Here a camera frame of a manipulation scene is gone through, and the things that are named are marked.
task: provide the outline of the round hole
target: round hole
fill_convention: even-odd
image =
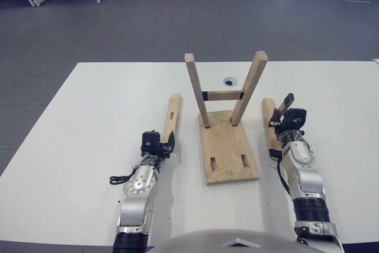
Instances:
[[[237,84],[237,79],[235,79],[234,77],[227,77],[227,78],[224,78],[224,84],[228,87],[233,87],[233,86],[236,86]]]

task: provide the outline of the wooden stool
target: wooden stool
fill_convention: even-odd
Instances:
[[[267,61],[265,52],[256,52],[242,90],[202,91],[194,55],[185,54],[200,111],[198,121],[207,185],[258,179],[255,160],[240,121]],[[216,100],[237,100],[237,103],[233,111],[207,113],[204,101]]]

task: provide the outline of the white table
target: white table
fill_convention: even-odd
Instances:
[[[198,63],[203,90],[241,88],[249,62]],[[206,186],[198,109],[184,63],[80,63],[0,177],[0,239],[111,245],[123,201],[110,175],[129,174],[144,131],[162,131],[169,96],[183,96],[176,155],[163,164],[151,245],[209,228],[294,238],[291,201],[268,156],[261,101],[295,95],[343,243],[379,239],[378,65],[269,62],[243,116],[257,181]],[[208,111],[233,101],[207,103]]]

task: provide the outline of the wooden plank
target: wooden plank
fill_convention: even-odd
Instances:
[[[231,114],[230,110],[208,113],[212,126],[209,129],[198,116],[207,185],[258,179],[243,126],[233,127]]]
[[[182,103],[182,95],[180,93],[172,94],[170,97],[170,103],[168,105],[165,129],[162,133],[161,142],[168,142],[168,137],[171,132],[176,135],[176,125],[178,123],[178,115]]]
[[[276,152],[281,152],[282,147],[277,139],[277,135],[275,134],[275,129],[273,127],[268,127],[268,123],[270,122],[270,119],[272,117],[272,114],[274,112],[275,108],[275,101],[271,98],[264,98],[262,101],[262,113],[263,113],[263,120],[264,125],[266,129],[266,139],[267,139],[267,146],[270,153],[270,156],[273,157],[271,154]]]
[[[193,53],[186,53],[184,55],[185,64],[187,65],[189,78],[191,79],[192,87],[195,92],[196,102],[199,106],[201,117],[203,118],[204,127],[210,127],[209,119],[207,115],[207,108],[203,100],[203,94],[201,93],[201,85],[199,76],[196,70],[195,58]]]
[[[230,91],[203,91],[204,101],[240,100],[243,97],[241,90]]]
[[[260,50],[255,53],[249,73],[242,87],[244,95],[241,100],[237,101],[235,109],[233,110],[231,116],[231,120],[234,126],[237,126],[241,121],[243,112],[245,112],[246,107],[248,106],[251,95],[253,94],[256,85],[258,84],[259,78],[262,75],[267,61],[268,58],[264,51]]]

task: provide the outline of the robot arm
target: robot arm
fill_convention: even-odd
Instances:
[[[277,170],[294,203],[297,240],[324,252],[343,252],[336,226],[330,222],[323,180],[316,168],[316,160],[303,138],[304,132],[300,131],[307,111],[288,109],[292,102],[293,94],[289,94],[281,107],[274,110],[269,127],[275,128],[282,146],[282,153],[277,157]],[[287,174],[288,185],[281,176],[280,165]]]
[[[160,143],[158,132],[142,135],[141,162],[130,176],[110,177],[110,184],[124,185],[126,198],[118,217],[114,253],[145,252],[153,217],[154,198],[158,192],[161,163],[174,149],[174,133],[168,143]]]

